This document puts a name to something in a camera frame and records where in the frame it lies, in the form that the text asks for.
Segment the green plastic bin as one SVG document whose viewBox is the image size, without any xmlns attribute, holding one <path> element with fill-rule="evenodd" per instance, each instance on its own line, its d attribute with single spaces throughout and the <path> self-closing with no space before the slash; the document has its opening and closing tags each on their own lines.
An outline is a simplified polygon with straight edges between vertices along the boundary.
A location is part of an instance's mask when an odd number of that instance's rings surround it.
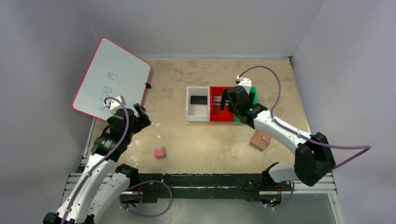
<svg viewBox="0 0 396 224">
<path fill-rule="evenodd" d="M 252 86 L 250 89 L 249 97 L 253 104 L 258 103 L 257 90 L 254 86 Z"/>
</svg>

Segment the red plastic bin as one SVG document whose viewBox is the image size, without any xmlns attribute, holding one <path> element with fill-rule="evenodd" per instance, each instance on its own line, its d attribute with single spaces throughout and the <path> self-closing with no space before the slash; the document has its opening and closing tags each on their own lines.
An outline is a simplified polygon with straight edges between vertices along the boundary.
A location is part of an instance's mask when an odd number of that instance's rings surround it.
<svg viewBox="0 0 396 224">
<path fill-rule="evenodd" d="M 210 121 L 233 122 L 234 114 L 228 110 L 220 110 L 220 105 L 213 105 L 213 96 L 222 96 L 223 89 L 230 89 L 231 86 L 210 86 Z"/>
</svg>

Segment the white plastic bin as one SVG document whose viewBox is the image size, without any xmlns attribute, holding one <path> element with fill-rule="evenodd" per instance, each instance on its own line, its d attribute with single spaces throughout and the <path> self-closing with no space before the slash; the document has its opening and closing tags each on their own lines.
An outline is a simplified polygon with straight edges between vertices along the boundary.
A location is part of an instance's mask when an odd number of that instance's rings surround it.
<svg viewBox="0 0 396 224">
<path fill-rule="evenodd" d="M 187 121 L 206 122 L 210 120 L 209 86 L 187 86 L 185 116 Z"/>
</svg>

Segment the pink eraser block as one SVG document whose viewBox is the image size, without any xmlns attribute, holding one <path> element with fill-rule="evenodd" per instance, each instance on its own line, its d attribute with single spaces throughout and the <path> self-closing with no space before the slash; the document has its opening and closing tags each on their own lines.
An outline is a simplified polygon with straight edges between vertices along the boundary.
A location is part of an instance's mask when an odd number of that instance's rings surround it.
<svg viewBox="0 0 396 224">
<path fill-rule="evenodd" d="M 154 156 L 158 159 L 166 157 L 167 156 L 166 148 L 165 147 L 156 148 L 154 150 Z"/>
</svg>

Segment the brown leather card holder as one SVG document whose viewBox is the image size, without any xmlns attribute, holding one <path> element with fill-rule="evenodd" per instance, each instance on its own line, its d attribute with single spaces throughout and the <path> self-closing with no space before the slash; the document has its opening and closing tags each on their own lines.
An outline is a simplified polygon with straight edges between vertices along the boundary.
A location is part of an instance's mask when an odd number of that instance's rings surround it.
<svg viewBox="0 0 396 224">
<path fill-rule="evenodd" d="M 249 144 L 255 149 L 263 152 L 271 141 L 271 136 L 263 131 L 256 130 Z"/>
</svg>

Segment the pink framed whiteboard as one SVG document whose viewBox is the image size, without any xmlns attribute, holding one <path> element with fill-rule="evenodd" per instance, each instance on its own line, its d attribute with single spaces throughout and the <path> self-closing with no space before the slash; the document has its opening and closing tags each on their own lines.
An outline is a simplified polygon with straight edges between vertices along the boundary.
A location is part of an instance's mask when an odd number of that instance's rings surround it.
<svg viewBox="0 0 396 224">
<path fill-rule="evenodd" d="M 100 39 L 72 100 L 74 110 L 107 120 L 106 97 L 121 95 L 127 108 L 144 101 L 151 66 L 112 40 Z"/>
</svg>

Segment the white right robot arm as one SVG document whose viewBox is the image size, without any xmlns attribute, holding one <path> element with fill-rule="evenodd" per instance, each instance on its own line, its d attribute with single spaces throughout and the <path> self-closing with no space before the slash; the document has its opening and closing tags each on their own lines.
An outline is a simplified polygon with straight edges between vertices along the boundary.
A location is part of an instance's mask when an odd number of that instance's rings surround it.
<svg viewBox="0 0 396 224">
<path fill-rule="evenodd" d="M 301 181 L 312 187 L 336 167 L 325 135 L 311 135 L 278 119 L 265 106 L 253 103 L 245 88 L 234 86 L 224 89 L 221 110 L 225 104 L 241 123 L 269 134 L 295 156 L 292 163 L 275 162 L 262 172 L 262 183 L 266 189 L 273 190 L 284 181 Z"/>
</svg>

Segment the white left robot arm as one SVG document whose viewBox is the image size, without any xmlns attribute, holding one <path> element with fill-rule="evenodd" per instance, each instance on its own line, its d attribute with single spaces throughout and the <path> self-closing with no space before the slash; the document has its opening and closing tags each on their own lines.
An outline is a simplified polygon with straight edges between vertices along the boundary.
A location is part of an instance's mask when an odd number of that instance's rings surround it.
<svg viewBox="0 0 396 224">
<path fill-rule="evenodd" d="M 102 186 L 102 183 L 126 151 L 133 135 L 151 125 L 151 121 L 139 103 L 134 104 L 133 109 L 114 100 L 108 105 L 113 115 L 95 139 L 79 180 L 57 211 L 46 214 L 43 223 L 96 224 L 121 192 L 138 188 L 138 169 L 126 164 L 115 168 L 108 184 Z"/>
</svg>

